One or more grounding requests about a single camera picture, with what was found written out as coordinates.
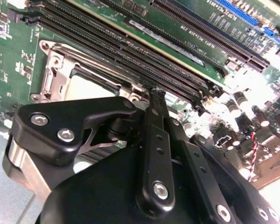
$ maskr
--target blue connector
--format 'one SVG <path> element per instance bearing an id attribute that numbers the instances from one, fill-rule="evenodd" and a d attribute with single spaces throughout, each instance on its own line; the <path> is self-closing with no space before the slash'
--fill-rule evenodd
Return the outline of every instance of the blue connector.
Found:
<path id="1" fill-rule="evenodd" d="M 249 16 L 248 14 L 244 13 L 242 10 L 240 10 L 237 7 L 235 7 L 233 4 L 231 4 L 227 0 L 214 0 L 214 1 L 216 1 L 217 3 L 219 3 L 220 5 L 225 7 L 226 9 L 230 10 L 231 12 L 233 12 L 235 15 L 240 17 L 242 20 L 246 21 L 248 24 L 250 24 L 252 26 L 255 26 L 259 31 L 263 32 L 268 37 L 272 38 L 278 44 L 280 44 L 280 39 L 275 36 L 274 31 L 272 31 L 269 28 L 264 28 L 264 30 L 261 30 L 259 27 L 257 27 L 257 25 L 259 25 L 259 21 L 258 20 L 254 19 L 251 16 Z"/>
<path id="2" fill-rule="evenodd" d="M 257 26 L 259 24 L 258 20 L 254 19 L 251 16 L 249 16 L 248 14 L 244 13 L 242 10 L 240 10 L 237 7 L 235 7 L 230 2 L 228 2 L 226 0 L 214 0 L 214 1 L 220 3 L 222 6 L 224 6 L 228 10 L 232 11 L 235 15 L 241 17 L 243 20 L 248 22 L 250 25 Z"/>

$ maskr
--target bolt head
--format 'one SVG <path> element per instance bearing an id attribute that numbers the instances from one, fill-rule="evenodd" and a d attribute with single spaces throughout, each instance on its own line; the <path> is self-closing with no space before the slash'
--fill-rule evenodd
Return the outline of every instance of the bolt head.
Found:
<path id="1" fill-rule="evenodd" d="M 271 216 L 277 221 L 277 222 L 280 222 L 280 217 L 279 215 L 271 208 L 268 209 Z"/>
<path id="2" fill-rule="evenodd" d="M 37 126 L 44 126 L 49 122 L 49 119 L 42 114 L 35 114 L 31 117 L 31 123 Z"/>
<path id="3" fill-rule="evenodd" d="M 158 113 L 155 109 L 152 109 L 151 111 L 152 111 L 152 113 L 153 113 L 154 115 L 156 115 L 156 116 L 159 115 L 159 113 Z"/>
<path id="4" fill-rule="evenodd" d="M 173 124 L 175 124 L 176 126 L 179 126 L 179 122 L 175 119 L 172 119 Z"/>
<path id="5" fill-rule="evenodd" d="M 256 208 L 258 214 L 266 221 L 269 221 L 269 216 L 267 215 L 267 213 L 265 211 L 263 211 L 261 208 L 257 207 Z"/>
<path id="6" fill-rule="evenodd" d="M 71 142 L 75 139 L 75 134 L 70 129 L 64 128 L 58 131 L 58 138 L 64 142 Z"/>
<path id="7" fill-rule="evenodd" d="M 169 193 L 167 188 L 162 183 L 155 183 L 154 184 L 154 193 L 158 196 L 158 198 L 165 200 L 168 198 Z"/>
<path id="8" fill-rule="evenodd" d="M 123 101 L 123 105 L 129 109 L 131 109 L 133 107 L 132 103 L 127 100 Z"/>
<path id="9" fill-rule="evenodd" d="M 217 213 L 225 222 L 228 223 L 231 221 L 231 215 L 223 205 L 217 205 Z"/>
<path id="10" fill-rule="evenodd" d="M 204 139 L 204 137 L 199 136 L 198 139 L 199 139 L 199 141 L 200 141 L 202 144 L 205 144 L 205 143 L 206 143 L 206 140 Z"/>

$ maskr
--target gray surface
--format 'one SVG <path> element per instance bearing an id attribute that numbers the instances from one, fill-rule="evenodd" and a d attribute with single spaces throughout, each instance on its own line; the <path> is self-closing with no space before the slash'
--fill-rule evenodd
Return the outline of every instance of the gray surface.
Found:
<path id="1" fill-rule="evenodd" d="M 3 152 L 7 140 L 0 136 L 0 224 L 15 224 L 33 193 L 9 179 L 2 168 Z M 41 204 L 34 200 L 21 224 L 33 224 L 41 211 Z"/>

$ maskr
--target motherboard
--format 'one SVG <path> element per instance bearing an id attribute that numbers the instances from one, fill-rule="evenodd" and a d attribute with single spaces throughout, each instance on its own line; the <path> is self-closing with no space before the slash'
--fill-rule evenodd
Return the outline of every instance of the motherboard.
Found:
<path id="1" fill-rule="evenodd" d="M 152 87 L 188 137 L 256 181 L 280 151 L 280 4 L 0 0 L 0 126 L 33 103 L 123 96 L 145 107 Z"/>

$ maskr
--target red and black wire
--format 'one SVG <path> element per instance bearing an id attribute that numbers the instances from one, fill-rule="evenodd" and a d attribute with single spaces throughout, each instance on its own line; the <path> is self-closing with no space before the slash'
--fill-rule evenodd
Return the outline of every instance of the red and black wire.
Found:
<path id="1" fill-rule="evenodd" d="M 250 173 L 249 173 L 249 176 L 248 176 L 248 181 L 249 182 L 251 181 L 252 174 L 254 173 L 255 162 L 256 162 L 256 157 L 257 157 L 258 142 L 257 142 L 256 137 L 255 137 L 255 132 L 251 133 L 251 140 L 253 141 L 253 147 L 252 147 L 253 155 L 252 155 L 252 158 L 251 158 L 251 167 L 250 167 L 250 170 L 249 170 Z"/>

